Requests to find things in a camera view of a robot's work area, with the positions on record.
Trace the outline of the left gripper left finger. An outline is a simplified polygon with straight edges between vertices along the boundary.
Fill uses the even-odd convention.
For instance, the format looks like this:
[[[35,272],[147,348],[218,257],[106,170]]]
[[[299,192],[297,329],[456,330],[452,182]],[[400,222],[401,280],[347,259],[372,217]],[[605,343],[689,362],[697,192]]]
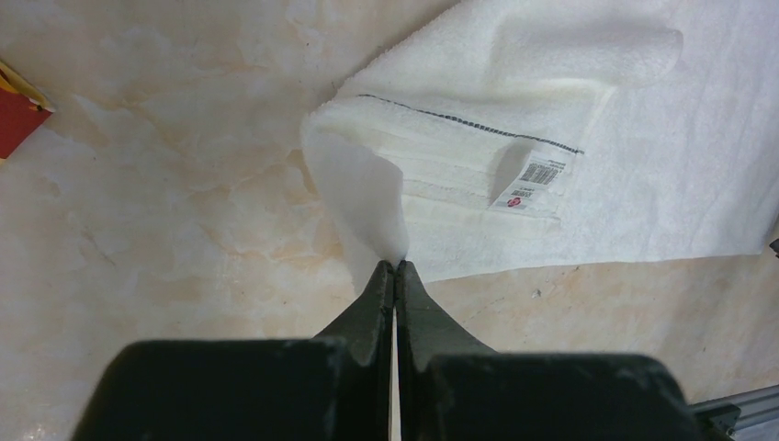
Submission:
[[[107,366],[76,440],[387,440],[394,271],[305,339],[149,340]]]

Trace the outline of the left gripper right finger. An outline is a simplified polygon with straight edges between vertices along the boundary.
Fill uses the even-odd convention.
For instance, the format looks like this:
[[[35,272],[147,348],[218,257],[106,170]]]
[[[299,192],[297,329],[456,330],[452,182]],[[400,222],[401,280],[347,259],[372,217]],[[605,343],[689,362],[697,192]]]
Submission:
[[[670,371],[639,354],[506,353],[395,274],[405,440],[698,440]]]

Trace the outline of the cream white towel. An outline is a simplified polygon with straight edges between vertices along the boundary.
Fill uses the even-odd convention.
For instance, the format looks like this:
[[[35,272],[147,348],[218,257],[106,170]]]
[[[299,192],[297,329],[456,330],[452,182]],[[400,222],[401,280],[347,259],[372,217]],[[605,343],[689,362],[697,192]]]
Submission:
[[[300,127],[350,272],[759,254],[778,218],[775,1],[463,1]]]

